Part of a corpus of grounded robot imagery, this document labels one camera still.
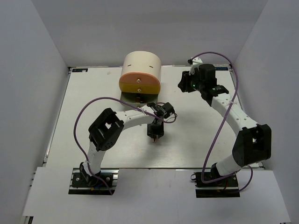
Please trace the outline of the round beige orange organizer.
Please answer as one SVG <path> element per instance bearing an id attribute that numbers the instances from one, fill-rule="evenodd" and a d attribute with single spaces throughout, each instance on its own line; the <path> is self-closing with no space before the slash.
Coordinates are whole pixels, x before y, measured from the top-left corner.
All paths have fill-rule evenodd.
<path id="1" fill-rule="evenodd" d="M 157 103 L 161 91 L 161 60 L 154 53 L 134 51 L 126 55 L 119 79 L 120 100 L 136 107 Z M 135 102 L 143 97 L 143 104 Z"/>

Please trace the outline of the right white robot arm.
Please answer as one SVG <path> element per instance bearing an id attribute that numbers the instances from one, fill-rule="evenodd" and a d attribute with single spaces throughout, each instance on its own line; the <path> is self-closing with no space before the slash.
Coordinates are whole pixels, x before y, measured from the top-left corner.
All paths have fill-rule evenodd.
<path id="1" fill-rule="evenodd" d="M 231 155 L 213 164 L 211 180 L 203 179 L 203 183 L 222 186 L 229 176 L 243 167 L 271 157 L 271 128 L 267 124 L 258 124 L 233 102 L 228 89 L 217 83 L 216 68 L 212 64 L 194 65 L 190 71 L 183 71 L 178 87 L 182 92 L 200 92 L 201 97 L 223 117 L 221 126 L 227 123 L 236 135 Z"/>

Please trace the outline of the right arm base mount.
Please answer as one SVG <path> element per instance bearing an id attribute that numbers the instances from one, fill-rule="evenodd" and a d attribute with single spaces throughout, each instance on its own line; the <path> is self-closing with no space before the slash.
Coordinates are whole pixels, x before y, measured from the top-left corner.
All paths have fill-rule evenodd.
<path id="1" fill-rule="evenodd" d="M 201 172 L 191 175 L 191 180 L 195 183 L 197 198 L 235 198 L 240 197 L 239 184 L 236 175 L 212 183 L 201 181 Z"/>

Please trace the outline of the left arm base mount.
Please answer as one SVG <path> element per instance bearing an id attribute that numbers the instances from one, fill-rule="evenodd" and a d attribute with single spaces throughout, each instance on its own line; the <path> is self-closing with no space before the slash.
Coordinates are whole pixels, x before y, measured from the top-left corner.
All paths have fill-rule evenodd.
<path id="1" fill-rule="evenodd" d="M 107 195 L 111 196 L 116 189 L 118 180 L 117 169 L 104 169 L 101 170 L 100 177 L 110 188 L 111 192 L 107 189 L 103 181 L 92 177 L 92 181 L 88 184 L 84 177 L 80 174 L 78 168 L 74 168 L 71 175 L 69 186 L 69 195 Z"/>

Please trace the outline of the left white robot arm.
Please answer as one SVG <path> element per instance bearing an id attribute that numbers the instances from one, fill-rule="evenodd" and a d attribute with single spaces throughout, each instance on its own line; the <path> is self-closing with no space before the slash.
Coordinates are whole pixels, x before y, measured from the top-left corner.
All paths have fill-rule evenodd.
<path id="1" fill-rule="evenodd" d="M 141 108 L 122 112 L 105 109 L 88 128 L 89 150 L 79 167 L 84 183 L 93 187 L 100 178 L 106 180 L 101 174 L 101 163 L 105 152 L 116 144 L 122 131 L 146 124 L 147 136 L 156 141 L 163 137 L 165 120 L 172 115 L 176 116 L 176 113 L 169 102 L 163 105 L 148 103 Z"/>

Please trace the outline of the black gold lipstick case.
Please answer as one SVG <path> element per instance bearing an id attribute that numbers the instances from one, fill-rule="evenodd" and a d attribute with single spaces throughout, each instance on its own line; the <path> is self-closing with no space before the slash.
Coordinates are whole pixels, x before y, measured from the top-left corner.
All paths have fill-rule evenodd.
<path id="1" fill-rule="evenodd" d="M 135 98 L 135 102 L 138 103 L 138 104 L 143 104 L 143 97 L 141 97 L 141 96 L 137 96 L 137 97 Z"/>

